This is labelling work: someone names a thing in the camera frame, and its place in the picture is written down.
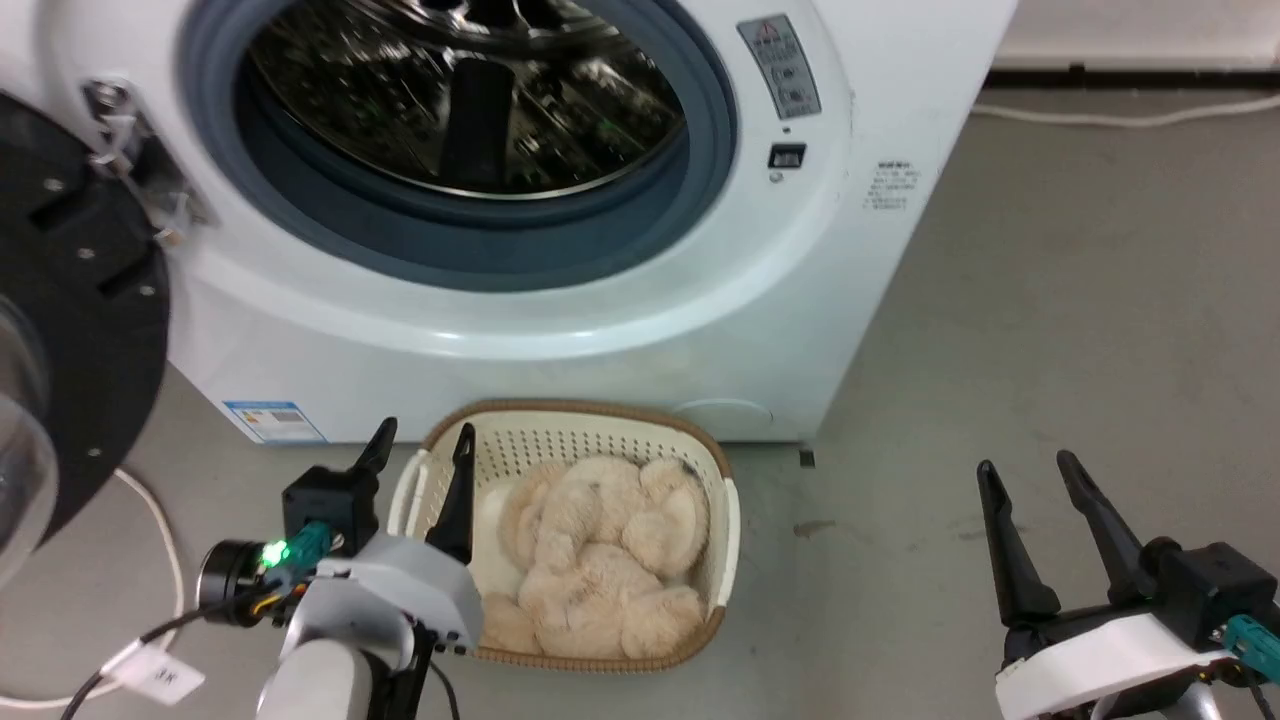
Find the cable label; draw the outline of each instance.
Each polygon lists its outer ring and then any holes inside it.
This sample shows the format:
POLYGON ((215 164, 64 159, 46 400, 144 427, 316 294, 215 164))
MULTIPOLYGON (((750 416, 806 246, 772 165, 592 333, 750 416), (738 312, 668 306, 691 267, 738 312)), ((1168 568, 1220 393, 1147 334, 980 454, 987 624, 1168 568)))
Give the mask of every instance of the cable label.
POLYGON ((205 684, 205 674, 148 644, 124 648, 102 666, 102 674, 161 705, 177 705, 205 684))

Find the concrete floor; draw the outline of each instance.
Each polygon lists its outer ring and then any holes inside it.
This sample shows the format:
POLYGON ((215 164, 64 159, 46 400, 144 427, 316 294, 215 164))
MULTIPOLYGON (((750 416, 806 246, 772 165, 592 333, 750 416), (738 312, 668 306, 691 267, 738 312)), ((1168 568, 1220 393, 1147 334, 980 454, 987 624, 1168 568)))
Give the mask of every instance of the concrete floor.
MULTIPOLYGON (((731 451, 746 527, 717 641, 654 676, 447 659, 463 717, 995 717, 1002 629, 973 475, 988 456, 1069 607, 1102 601, 1106 583, 1059 447, 1139 537, 1226 539, 1280 570, 1277 188, 1276 114, 1152 132, 975 119, 814 443, 818 466, 731 451), (797 537, 812 520, 835 525, 797 537)), ((255 447, 173 374, 131 465, 191 575, 220 538, 274 536, 280 488, 352 455, 255 447)), ((0 687, 69 692, 168 616, 170 592, 146 510, 113 483, 0 596, 0 687)), ((81 717, 250 717, 279 641, 193 626, 177 651, 209 682, 180 708, 116 694, 81 717)), ((1254 716, 1245 692, 1222 694, 1228 717, 1254 716)), ((421 717, 444 712, 429 682, 421 717)))

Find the white cable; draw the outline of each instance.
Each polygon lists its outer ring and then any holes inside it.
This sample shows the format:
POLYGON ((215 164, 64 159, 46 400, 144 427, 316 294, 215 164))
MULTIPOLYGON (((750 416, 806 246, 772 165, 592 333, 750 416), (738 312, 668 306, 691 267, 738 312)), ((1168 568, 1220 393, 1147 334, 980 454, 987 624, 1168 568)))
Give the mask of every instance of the white cable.
MULTIPOLYGON (((137 478, 122 468, 116 468, 115 477, 124 484, 133 488, 133 492, 138 493, 142 501, 147 503, 147 509, 151 510, 151 515, 156 520, 156 527, 160 528, 160 538, 164 539, 164 551, 169 556, 169 569, 173 570, 173 616, 177 618, 183 614, 187 588, 182 580, 182 562, 178 560, 178 546, 173 541, 173 529, 169 527, 169 520, 165 518, 160 503, 156 502, 155 496, 151 495, 151 491, 140 483, 137 478)), ((160 650, 169 650, 169 646, 173 644, 173 639, 177 634, 178 630, 170 630, 163 638, 156 641, 156 647, 160 650)), ((102 683, 93 692, 88 693, 87 700, 96 700, 118 689, 120 689, 120 683, 116 680, 102 683)), ((67 707, 70 701, 70 697, 59 697, 54 700, 20 700, 15 697, 0 696, 0 707, 9 707, 13 710, 59 710, 61 707, 67 707)))
POLYGON ((1135 118, 1125 118, 1120 115, 1096 115, 1089 113, 1038 113, 1036 110, 1020 110, 1018 108, 1002 108, 1000 105, 986 105, 980 102, 973 106, 973 114, 1047 126, 1148 129, 1185 123, 1188 120, 1202 120, 1204 118, 1224 118, 1229 115, 1262 113, 1266 110, 1275 110, 1277 108, 1280 108, 1280 95, 1272 95, 1261 100, 1248 100, 1244 102, 1226 102, 1222 105, 1187 108, 1185 110, 1178 110, 1176 113, 1169 113, 1166 115, 1147 115, 1135 118))

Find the woven basket rim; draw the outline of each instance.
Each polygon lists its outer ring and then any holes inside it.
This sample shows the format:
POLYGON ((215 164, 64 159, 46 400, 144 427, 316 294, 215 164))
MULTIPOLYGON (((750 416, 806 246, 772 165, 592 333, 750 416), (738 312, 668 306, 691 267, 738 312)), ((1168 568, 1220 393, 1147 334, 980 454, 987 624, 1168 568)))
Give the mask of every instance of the woven basket rim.
MULTIPOLYGON (((678 430, 691 436, 699 443, 701 443, 716 460, 716 466, 719 470, 721 478, 727 482, 733 482, 732 470, 730 469, 728 456, 724 455, 724 450, 721 448, 712 436, 707 430, 699 428, 698 425, 676 418, 673 415, 667 415, 666 413, 659 413, 654 410, 643 410, 639 407, 627 407, 622 405, 609 405, 604 402, 584 402, 579 400, 484 400, 480 402, 474 402, 462 407, 447 418, 440 420, 435 428, 426 436, 422 441, 422 450, 428 452, 434 452, 435 445, 451 428, 458 423, 472 418, 475 415, 485 413, 576 413, 584 415, 603 415, 607 418, 621 418, 625 420, 636 420, 640 423, 649 423, 653 425, 664 425, 673 430, 678 430)), ((567 673, 595 673, 595 674, 640 674, 640 673, 658 673, 662 670, 669 670, 677 665, 682 665, 691 660, 695 655, 701 652, 708 644, 710 644, 712 638, 719 630, 721 624, 724 621, 726 607, 723 605, 717 605, 712 607, 710 618, 694 633, 692 637, 686 639, 684 644, 676 648, 675 652, 663 657, 653 657, 648 660, 581 660, 576 657, 554 657, 548 655, 525 655, 520 652, 509 652, 506 650, 495 650, 490 647, 476 648, 474 656, 480 660, 486 660, 492 662, 502 662, 506 665, 518 665, 521 667, 538 667, 541 670, 558 670, 567 673)))

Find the white plastic basket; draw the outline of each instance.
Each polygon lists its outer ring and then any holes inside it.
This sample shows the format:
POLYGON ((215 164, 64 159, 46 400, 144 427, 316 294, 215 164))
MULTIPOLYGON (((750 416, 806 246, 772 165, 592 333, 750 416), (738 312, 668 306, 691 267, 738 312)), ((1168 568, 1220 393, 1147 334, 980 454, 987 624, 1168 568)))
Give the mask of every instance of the white plastic basket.
POLYGON ((480 593, 515 594, 524 573, 498 544, 498 515, 529 468, 613 455, 637 465, 677 457, 698 471, 710 505, 709 537, 689 583, 707 601, 707 623, 682 647, 653 660, 579 660, 481 647, 485 660, 580 673, 650 673, 673 667, 703 650, 724 618, 737 570, 737 489, 721 447, 690 423, 648 410, 572 401, 490 401, 445 418, 401 474, 387 529, 421 538, 435 523, 453 475, 453 447, 465 423, 476 429, 475 521, 471 574, 480 593))

